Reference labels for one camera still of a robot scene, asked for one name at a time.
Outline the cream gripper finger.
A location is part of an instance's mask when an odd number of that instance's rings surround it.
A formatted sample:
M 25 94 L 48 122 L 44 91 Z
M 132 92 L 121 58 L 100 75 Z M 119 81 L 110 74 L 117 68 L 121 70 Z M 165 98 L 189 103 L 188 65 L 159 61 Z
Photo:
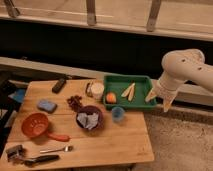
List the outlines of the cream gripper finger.
M 172 106 L 172 102 L 173 102 L 172 99 L 170 99 L 170 100 L 164 99 L 163 100 L 163 111 L 164 112 L 167 112 L 170 109 L 170 107 Z
M 145 98 L 146 102 L 149 102 L 150 100 L 154 99 L 157 96 L 156 92 L 154 89 L 151 89 L 148 93 L 148 95 Z

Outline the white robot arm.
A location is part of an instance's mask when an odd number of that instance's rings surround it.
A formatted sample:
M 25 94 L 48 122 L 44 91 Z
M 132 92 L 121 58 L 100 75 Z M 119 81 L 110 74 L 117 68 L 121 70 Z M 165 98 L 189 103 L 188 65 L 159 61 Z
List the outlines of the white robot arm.
M 213 66 L 205 63 L 201 50 L 170 51 L 163 56 L 161 65 L 163 73 L 147 94 L 146 102 L 160 97 L 163 100 L 163 110 L 167 112 L 179 88 L 187 81 L 192 81 L 213 93 Z

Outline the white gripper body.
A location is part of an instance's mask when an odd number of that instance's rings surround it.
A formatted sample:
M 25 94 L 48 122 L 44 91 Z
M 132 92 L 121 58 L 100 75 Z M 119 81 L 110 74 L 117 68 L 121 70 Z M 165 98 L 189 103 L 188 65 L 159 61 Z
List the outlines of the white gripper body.
M 170 77 L 160 77 L 154 86 L 156 94 L 168 101 L 173 101 L 177 96 L 178 89 L 182 85 L 181 81 Z

